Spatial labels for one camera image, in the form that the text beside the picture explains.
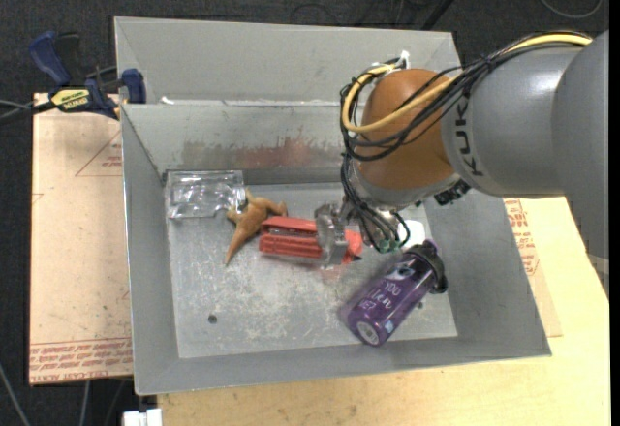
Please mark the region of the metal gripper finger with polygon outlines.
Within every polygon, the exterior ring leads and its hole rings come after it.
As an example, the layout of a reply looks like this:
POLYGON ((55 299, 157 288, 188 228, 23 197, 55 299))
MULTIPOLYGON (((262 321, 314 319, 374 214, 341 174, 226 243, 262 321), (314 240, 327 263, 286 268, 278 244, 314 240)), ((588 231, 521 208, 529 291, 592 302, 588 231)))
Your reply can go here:
POLYGON ((315 223, 321 246, 333 246, 342 237, 339 206, 336 202, 321 205, 315 210, 315 223))
POLYGON ((325 266, 333 267, 343 263, 348 252, 349 241, 344 230, 329 230, 325 237, 325 266))

